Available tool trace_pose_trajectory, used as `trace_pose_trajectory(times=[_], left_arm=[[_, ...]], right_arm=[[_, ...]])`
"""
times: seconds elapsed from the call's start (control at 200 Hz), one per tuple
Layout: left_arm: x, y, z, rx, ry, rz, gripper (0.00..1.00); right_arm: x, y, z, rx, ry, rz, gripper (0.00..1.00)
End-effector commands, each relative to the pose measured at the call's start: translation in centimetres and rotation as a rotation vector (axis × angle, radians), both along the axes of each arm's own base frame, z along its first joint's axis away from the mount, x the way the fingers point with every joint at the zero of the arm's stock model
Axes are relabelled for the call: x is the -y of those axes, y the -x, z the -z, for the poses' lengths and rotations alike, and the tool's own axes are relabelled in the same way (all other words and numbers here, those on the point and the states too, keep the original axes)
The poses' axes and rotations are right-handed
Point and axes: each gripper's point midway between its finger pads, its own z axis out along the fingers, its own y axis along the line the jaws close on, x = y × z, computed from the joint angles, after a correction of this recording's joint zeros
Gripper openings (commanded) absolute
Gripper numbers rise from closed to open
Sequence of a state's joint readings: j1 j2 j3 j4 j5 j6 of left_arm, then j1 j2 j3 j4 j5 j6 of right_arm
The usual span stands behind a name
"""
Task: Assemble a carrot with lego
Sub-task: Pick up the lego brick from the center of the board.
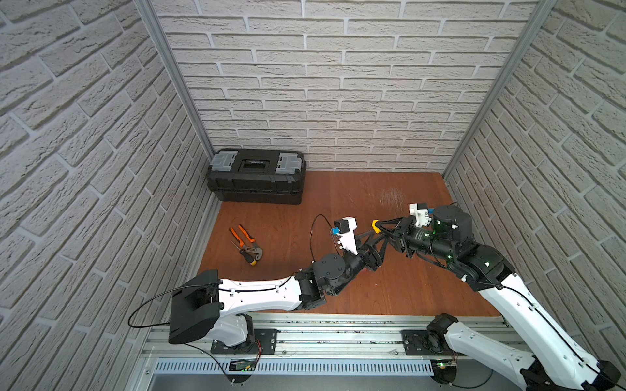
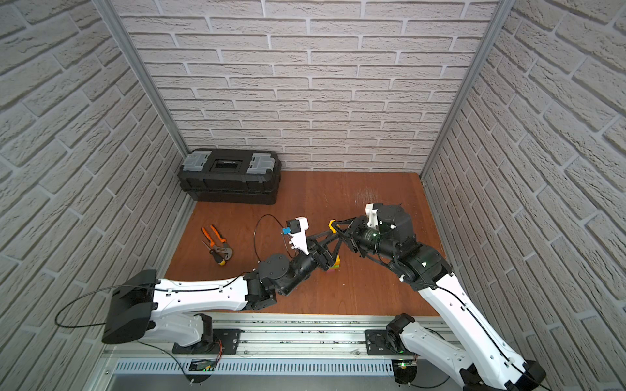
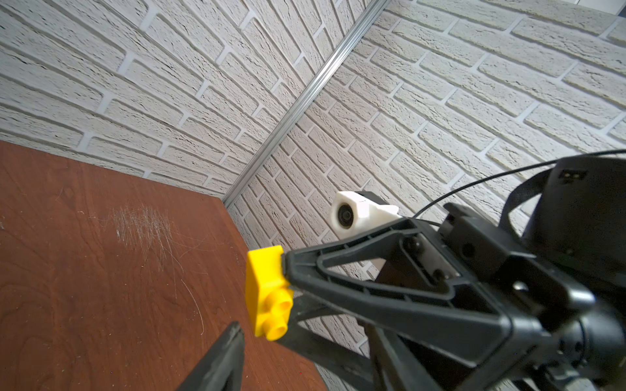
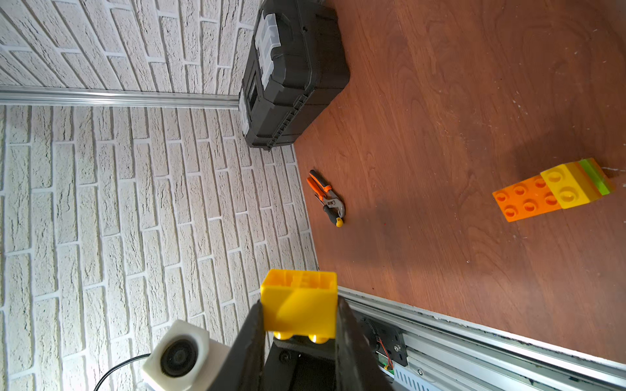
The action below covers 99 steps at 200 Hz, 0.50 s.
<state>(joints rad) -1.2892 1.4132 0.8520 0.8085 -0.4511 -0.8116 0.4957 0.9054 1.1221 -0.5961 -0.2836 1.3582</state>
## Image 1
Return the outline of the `small yellow lego brick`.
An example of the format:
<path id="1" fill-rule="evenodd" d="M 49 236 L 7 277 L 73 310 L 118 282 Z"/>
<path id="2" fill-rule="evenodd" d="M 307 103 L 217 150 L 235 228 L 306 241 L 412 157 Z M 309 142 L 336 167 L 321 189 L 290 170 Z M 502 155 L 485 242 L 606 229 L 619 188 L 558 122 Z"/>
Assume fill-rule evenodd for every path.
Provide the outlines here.
<path id="1" fill-rule="evenodd" d="M 381 229 L 378 227 L 378 220 L 373 220 L 371 226 L 376 234 L 381 233 Z"/>

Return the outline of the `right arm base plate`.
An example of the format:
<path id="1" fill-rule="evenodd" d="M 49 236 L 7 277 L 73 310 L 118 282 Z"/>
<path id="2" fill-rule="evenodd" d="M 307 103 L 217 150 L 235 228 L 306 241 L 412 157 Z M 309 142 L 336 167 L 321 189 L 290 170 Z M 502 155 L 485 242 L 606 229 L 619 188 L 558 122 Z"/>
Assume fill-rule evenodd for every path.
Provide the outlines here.
<path id="1" fill-rule="evenodd" d="M 400 332 L 404 352 L 407 356 L 429 356 L 434 358 L 464 357 L 453 351 L 442 332 L 409 329 Z"/>

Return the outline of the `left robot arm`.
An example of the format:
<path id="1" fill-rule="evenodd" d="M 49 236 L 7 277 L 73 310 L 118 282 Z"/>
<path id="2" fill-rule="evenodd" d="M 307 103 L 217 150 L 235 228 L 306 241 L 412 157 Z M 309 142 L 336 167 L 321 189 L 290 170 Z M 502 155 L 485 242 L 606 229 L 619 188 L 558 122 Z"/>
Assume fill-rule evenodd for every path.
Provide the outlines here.
<path id="1" fill-rule="evenodd" d="M 335 253 L 289 277 L 265 281 L 221 279 L 208 270 L 176 288 L 171 298 L 169 343 L 182 345 L 210 337 L 227 347 L 252 342 L 249 312 L 309 311 L 337 296 L 364 269 L 384 261 L 389 240 L 369 232 L 355 238 L 356 253 Z"/>

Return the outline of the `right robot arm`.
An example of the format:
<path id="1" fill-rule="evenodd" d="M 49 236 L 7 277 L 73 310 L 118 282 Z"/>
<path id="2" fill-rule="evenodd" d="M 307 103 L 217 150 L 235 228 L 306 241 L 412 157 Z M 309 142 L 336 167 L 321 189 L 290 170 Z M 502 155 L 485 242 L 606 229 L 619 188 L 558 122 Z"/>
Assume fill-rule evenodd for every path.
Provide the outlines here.
<path id="1" fill-rule="evenodd" d="M 621 373 L 578 345 L 528 291 L 497 249 L 474 239 L 472 218 L 456 205 L 433 209 L 412 204 L 409 216 L 375 221 L 373 230 L 407 257 L 417 256 L 452 272 L 490 302 L 522 337 L 518 351 L 486 337 L 450 314 L 427 327 L 430 348 L 447 346 L 526 390 L 609 390 Z"/>

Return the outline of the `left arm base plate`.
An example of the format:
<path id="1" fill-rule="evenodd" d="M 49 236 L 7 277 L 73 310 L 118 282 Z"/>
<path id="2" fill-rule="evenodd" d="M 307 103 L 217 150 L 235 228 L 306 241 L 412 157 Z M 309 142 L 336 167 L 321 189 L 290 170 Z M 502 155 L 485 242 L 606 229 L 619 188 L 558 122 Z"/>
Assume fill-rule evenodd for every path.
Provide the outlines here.
<path id="1" fill-rule="evenodd" d="M 279 331 L 274 328 L 255 328 L 239 345 L 226 346 L 214 340 L 210 353 L 214 355 L 274 355 Z"/>

